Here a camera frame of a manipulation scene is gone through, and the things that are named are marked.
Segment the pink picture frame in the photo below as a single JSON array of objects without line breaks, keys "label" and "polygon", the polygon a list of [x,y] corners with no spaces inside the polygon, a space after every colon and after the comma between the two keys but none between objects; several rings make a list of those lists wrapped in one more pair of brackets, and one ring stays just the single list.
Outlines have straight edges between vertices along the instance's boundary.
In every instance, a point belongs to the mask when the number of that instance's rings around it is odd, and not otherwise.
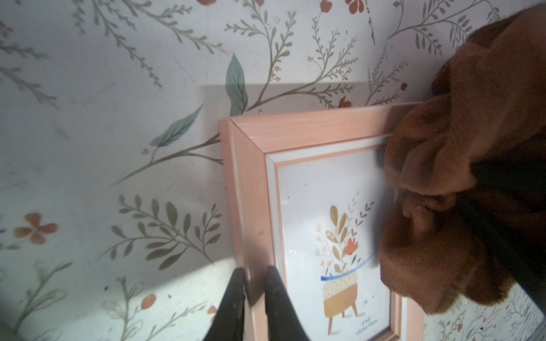
[{"label": "pink picture frame", "polygon": [[383,161],[413,103],[233,117],[220,138],[245,337],[268,340],[264,281],[280,273],[310,340],[422,340],[425,317],[380,278],[394,203]]}]

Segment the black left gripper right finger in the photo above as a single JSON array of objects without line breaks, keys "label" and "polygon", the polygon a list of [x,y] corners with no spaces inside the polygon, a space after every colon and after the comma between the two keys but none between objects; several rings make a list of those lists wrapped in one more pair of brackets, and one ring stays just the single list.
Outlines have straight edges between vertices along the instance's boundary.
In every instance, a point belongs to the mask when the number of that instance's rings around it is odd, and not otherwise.
[{"label": "black left gripper right finger", "polygon": [[291,304],[280,273],[274,266],[267,267],[264,297],[268,340],[310,341]]}]

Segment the brown cloth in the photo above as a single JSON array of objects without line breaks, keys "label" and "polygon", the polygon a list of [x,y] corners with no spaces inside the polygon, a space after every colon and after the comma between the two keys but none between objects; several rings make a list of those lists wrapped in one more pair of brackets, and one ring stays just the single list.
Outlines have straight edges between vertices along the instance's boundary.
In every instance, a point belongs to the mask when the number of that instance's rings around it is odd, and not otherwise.
[{"label": "brown cloth", "polygon": [[545,5],[476,30],[444,64],[433,97],[395,128],[385,177],[398,192],[380,244],[380,276],[427,314],[457,298],[504,301],[513,278],[456,211],[467,194],[545,253],[545,195],[481,183],[471,168],[545,165]]}]

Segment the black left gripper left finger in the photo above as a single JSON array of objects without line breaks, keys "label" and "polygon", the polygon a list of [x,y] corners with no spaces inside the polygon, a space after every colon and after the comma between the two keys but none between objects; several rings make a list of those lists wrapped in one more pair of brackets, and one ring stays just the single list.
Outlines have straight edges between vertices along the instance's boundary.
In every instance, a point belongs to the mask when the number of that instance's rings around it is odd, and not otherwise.
[{"label": "black left gripper left finger", "polygon": [[203,341],[242,341],[245,326],[245,272],[236,268]]}]

